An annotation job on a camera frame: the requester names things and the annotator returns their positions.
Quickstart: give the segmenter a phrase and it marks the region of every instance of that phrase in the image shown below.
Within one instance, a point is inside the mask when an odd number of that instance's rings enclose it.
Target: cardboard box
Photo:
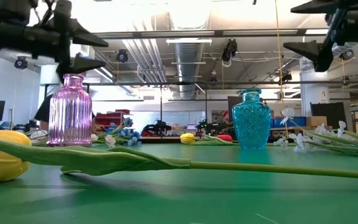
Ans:
[[[321,124],[325,124],[327,126],[327,117],[326,116],[311,116],[306,118],[307,127],[317,127]]]

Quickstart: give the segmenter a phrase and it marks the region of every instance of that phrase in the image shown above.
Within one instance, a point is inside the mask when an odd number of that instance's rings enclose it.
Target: yellow tulip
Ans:
[[[195,136],[192,133],[180,135],[180,142],[184,144],[192,144],[195,142]]]
[[[17,131],[0,130],[0,140],[24,145],[31,145],[31,140]],[[0,182],[15,179],[29,167],[28,162],[0,151]]]

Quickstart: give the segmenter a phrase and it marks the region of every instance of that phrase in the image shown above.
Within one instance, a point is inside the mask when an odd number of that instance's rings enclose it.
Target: green tabletop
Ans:
[[[140,151],[193,161],[358,170],[358,157],[269,148],[143,144]],[[3,223],[358,223],[358,179],[226,170],[61,175],[37,166],[0,183]]]

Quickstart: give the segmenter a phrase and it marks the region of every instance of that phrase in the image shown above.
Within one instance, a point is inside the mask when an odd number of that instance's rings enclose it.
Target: pink glass vase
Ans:
[[[48,146],[91,146],[92,99],[82,90],[81,75],[66,74],[50,101]]]

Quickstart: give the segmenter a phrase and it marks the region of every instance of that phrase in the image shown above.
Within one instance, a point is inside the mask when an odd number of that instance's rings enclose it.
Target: blue glass vase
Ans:
[[[235,135],[242,149],[264,149],[270,133],[271,109],[260,102],[260,89],[243,90],[233,107]]]

